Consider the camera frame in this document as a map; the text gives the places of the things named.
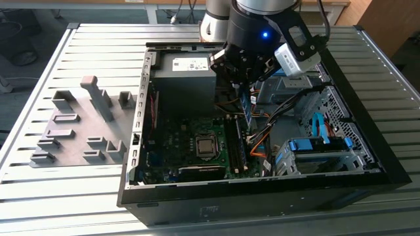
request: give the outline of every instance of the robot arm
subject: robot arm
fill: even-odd
[[[296,76],[320,62],[328,40],[312,37],[295,12],[299,4],[300,0],[231,0],[226,45],[210,64],[232,84],[252,85],[280,68]]]
[[[230,25],[230,0],[208,0],[200,25],[200,38],[206,42],[224,42]]]

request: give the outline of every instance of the green circuit board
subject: green circuit board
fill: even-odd
[[[224,130],[223,118],[192,118],[180,120],[164,120],[160,124],[162,131],[159,145],[162,148],[150,156],[150,173],[154,182],[174,182],[171,174],[176,173],[180,167],[187,166],[223,166],[226,167],[226,179],[258,177],[260,171],[260,160],[258,157],[247,158],[248,170],[240,173],[231,171],[228,144]],[[198,139],[214,139],[216,153],[214,157],[202,158],[198,156]]]

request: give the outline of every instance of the sticker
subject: sticker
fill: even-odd
[[[200,217],[208,218],[219,215],[220,206],[204,206],[200,208]]]
[[[266,169],[268,169],[268,171],[271,170],[271,164],[267,160],[264,160],[263,166],[266,167]]]
[[[251,103],[256,105],[256,96],[251,96]]]
[[[172,71],[210,70],[207,58],[175,58],[172,60]]]

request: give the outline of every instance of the power supply label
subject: power supply label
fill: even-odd
[[[172,71],[210,70],[207,58],[175,58],[172,60]]]

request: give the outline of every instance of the aluminum extrusion table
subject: aluminum extrusion table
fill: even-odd
[[[324,33],[323,27],[312,32]],[[82,24],[68,29],[0,151],[0,233],[14,235],[419,235],[420,96],[364,31],[332,28],[330,50],[414,183],[342,210],[147,228],[116,207],[120,165],[32,169],[58,89],[96,75],[138,94],[146,42],[198,41],[196,25]]]

